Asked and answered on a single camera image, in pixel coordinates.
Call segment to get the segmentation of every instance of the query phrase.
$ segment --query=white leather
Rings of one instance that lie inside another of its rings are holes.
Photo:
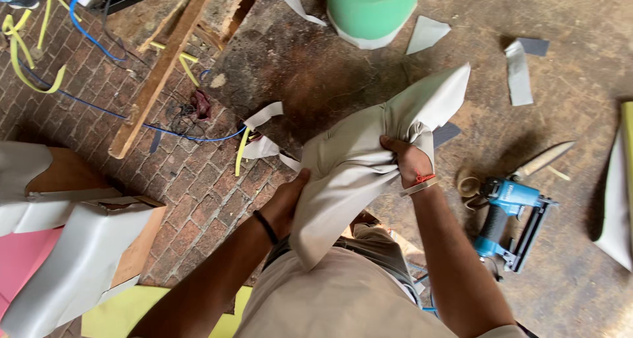
[[[356,112],[308,141],[302,168],[311,170],[294,216],[290,246],[312,269],[346,226],[400,172],[383,134],[433,158],[433,130],[462,106],[470,65],[427,76],[383,104]]]

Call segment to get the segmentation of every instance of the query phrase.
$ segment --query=yellow foam sheet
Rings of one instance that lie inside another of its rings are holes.
[[[235,297],[235,314],[223,314],[209,338],[233,337],[252,287],[242,286]],[[126,338],[136,323],[169,289],[134,286],[83,314],[81,335],[89,338]]]

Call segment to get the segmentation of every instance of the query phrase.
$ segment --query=yellow foam strip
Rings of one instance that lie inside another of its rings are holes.
[[[191,78],[191,81],[196,85],[196,88],[199,88],[200,87],[200,82],[198,82],[198,80],[196,79],[194,74],[191,72],[191,69],[187,66],[185,58],[180,56],[178,59],[180,60],[180,63],[182,64],[182,68],[185,69],[185,73],[187,74],[187,76],[189,76],[189,78]]]
[[[167,46],[163,45],[162,43],[157,43],[157,42],[150,42],[149,43],[152,46],[158,47],[161,50],[164,50]],[[193,56],[193,55],[189,55],[186,52],[183,52],[180,54],[180,57],[184,57],[185,59],[191,61],[191,62],[198,62],[198,58]]]
[[[13,16],[7,15],[4,18],[4,22],[2,24],[2,32],[5,35],[13,34],[14,30],[15,30],[15,32],[17,32],[18,30],[20,30],[24,26],[24,24],[26,24],[27,19],[28,19],[28,17],[30,15],[31,15],[31,10],[30,9],[25,10],[24,14],[22,14],[22,17],[20,18],[20,21],[18,21],[18,24],[13,26],[13,28],[10,27],[10,25],[13,25]]]
[[[68,6],[68,4],[66,4],[65,0],[58,0],[60,4],[62,4],[64,6],[64,8],[66,8],[66,10],[70,11],[70,7]],[[77,19],[77,21],[82,22],[83,20],[81,20],[81,18],[79,18],[79,15],[77,15],[77,13],[75,14],[75,18]]]
[[[28,78],[26,78],[24,74],[22,73],[22,70],[20,69],[20,64],[18,63],[18,44],[20,44],[20,46],[22,47],[22,51],[24,52],[24,54],[27,56],[27,59],[29,60],[29,67],[31,69],[35,67],[35,66],[31,66],[31,64],[33,64],[33,59],[31,59],[31,55],[28,53],[27,45],[24,44],[24,41],[22,41],[22,39],[20,38],[20,35],[18,35],[18,33],[15,33],[14,35],[11,36],[11,63],[13,65],[13,70],[15,71],[15,74],[18,75],[18,77],[22,80],[22,82],[24,82],[27,86],[31,87],[34,91],[37,91],[40,93],[57,92],[57,90],[59,90],[59,86],[61,86],[61,80],[64,78],[66,65],[62,66],[57,72],[57,76],[55,77],[55,82],[52,83],[51,88],[49,88],[48,90],[41,90],[40,88],[32,84],[31,81],[29,81]]]
[[[26,18],[28,18],[29,15],[30,15],[30,10],[27,10],[22,16],[22,19],[26,20]],[[57,91],[59,89],[59,86],[61,85],[61,80],[64,78],[64,72],[66,71],[66,65],[62,66],[59,69],[59,71],[57,72],[57,77],[55,78],[55,82],[52,84],[52,87],[49,88],[48,90],[41,90],[40,88],[32,84],[28,80],[28,78],[24,76],[24,74],[22,73],[22,70],[20,69],[20,64],[18,63],[18,46],[22,49],[22,52],[24,52],[24,55],[27,58],[28,67],[33,69],[35,67],[35,64],[33,63],[31,54],[28,52],[27,45],[24,43],[24,41],[20,37],[20,34],[18,34],[18,29],[24,26],[22,19],[20,19],[18,26],[14,26],[13,17],[11,15],[7,15],[4,18],[4,22],[2,24],[3,33],[5,35],[11,35],[10,48],[11,48],[11,64],[13,65],[13,70],[15,71],[15,74],[18,75],[20,80],[24,82],[26,85],[28,85],[29,87],[31,87],[34,91],[38,91],[40,93],[53,93]]]
[[[244,134],[242,134],[242,142],[239,144],[239,149],[237,150],[237,158],[235,159],[235,177],[239,176],[239,165],[242,163],[242,155],[244,155],[244,147],[246,146],[246,140],[248,139],[248,133],[251,130],[246,127],[244,130]]]
[[[46,8],[44,9],[44,19],[42,20],[42,27],[40,29],[40,37],[37,39],[37,48],[42,50],[42,44],[44,42],[44,35],[46,35],[46,26],[48,25],[48,18],[51,16],[51,1],[46,0]]]
[[[622,109],[622,136],[624,140],[624,155],[627,171],[625,173],[627,177],[627,186],[629,192],[629,213],[633,213],[633,102],[624,102],[621,105]],[[629,215],[629,221],[631,222],[630,231],[633,234],[633,216]]]

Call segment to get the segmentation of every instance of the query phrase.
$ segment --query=beige shirt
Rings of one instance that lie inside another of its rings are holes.
[[[305,272],[294,251],[262,274],[235,337],[450,337],[398,281],[367,258],[333,247]],[[525,338],[517,326],[481,338]]]

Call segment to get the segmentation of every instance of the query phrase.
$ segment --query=sneaker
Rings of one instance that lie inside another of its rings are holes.
[[[9,2],[9,7],[13,9],[35,9],[39,7],[39,0],[12,0]]]

